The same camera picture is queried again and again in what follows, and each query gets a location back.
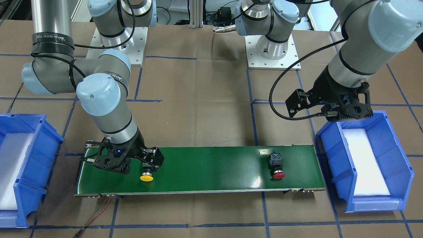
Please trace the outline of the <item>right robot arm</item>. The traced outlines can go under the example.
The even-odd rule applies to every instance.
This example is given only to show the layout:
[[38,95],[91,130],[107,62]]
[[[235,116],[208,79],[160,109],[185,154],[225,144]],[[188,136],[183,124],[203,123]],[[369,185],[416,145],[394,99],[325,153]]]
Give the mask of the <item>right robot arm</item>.
[[83,109],[104,134],[96,154],[83,161],[97,169],[128,174],[132,159],[141,161],[142,175],[152,178],[163,165],[164,156],[157,147],[145,146],[142,134],[127,105],[131,61],[108,43],[94,59],[76,59],[77,44],[72,39],[69,2],[32,0],[34,33],[31,56],[23,66],[24,85],[34,94],[75,92]]

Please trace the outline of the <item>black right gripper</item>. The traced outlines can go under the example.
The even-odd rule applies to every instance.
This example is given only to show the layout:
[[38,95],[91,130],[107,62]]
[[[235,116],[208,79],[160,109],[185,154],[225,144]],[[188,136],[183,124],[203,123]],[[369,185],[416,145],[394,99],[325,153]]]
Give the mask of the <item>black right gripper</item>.
[[89,141],[89,143],[99,146],[92,165],[97,169],[118,174],[126,175],[130,173],[132,158],[142,161],[143,172],[157,172],[165,159],[160,148],[152,147],[149,149],[145,147],[144,139],[139,129],[129,141],[121,144],[111,143],[106,138],[103,138],[101,142]]

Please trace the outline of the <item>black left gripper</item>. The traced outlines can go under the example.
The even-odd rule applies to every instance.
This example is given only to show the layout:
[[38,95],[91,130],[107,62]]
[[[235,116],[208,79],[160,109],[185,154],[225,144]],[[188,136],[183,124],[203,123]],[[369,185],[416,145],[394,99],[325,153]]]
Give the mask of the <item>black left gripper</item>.
[[317,77],[308,92],[296,89],[285,101],[289,117],[304,109],[325,104],[321,112],[328,121],[350,121],[370,118],[374,115],[370,103],[369,83],[350,88],[337,83],[326,68]]

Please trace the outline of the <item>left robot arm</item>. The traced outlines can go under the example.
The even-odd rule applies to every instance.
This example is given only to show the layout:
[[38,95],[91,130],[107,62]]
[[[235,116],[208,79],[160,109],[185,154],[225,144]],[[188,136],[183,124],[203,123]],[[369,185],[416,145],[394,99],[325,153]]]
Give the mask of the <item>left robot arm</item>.
[[[235,25],[241,36],[260,35],[260,55],[271,60],[284,57],[293,27],[300,20],[293,0],[242,0],[237,6]],[[338,15],[342,40],[306,54],[295,64],[314,53],[343,43],[336,56],[315,80],[311,90],[295,90],[286,100],[289,116],[273,105],[273,92],[288,66],[269,92],[273,112],[285,120],[304,109],[322,105],[320,113],[330,122],[364,119],[373,116],[368,80],[399,52],[408,48],[422,33],[421,0],[331,0]]]

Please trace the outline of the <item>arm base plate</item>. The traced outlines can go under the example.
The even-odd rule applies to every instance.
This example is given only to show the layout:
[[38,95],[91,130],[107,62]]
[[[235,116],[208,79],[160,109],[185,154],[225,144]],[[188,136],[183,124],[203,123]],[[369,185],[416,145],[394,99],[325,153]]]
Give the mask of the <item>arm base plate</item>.
[[[132,32],[131,27],[127,27],[125,32],[114,38],[107,38],[102,36],[97,29],[95,29],[93,38],[91,40],[91,46],[101,47],[101,49],[89,49],[86,59],[96,59],[105,50],[104,47],[110,47],[118,45],[128,39]],[[148,27],[136,27],[131,39],[125,43],[116,47],[117,50],[125,53],[132,66],[142,66],[144,59],[144,49],[147,40]]]
[[245,36],[248,69],[285,70],[299,57],[293,36],[287,42],[274,43],[265,36]]

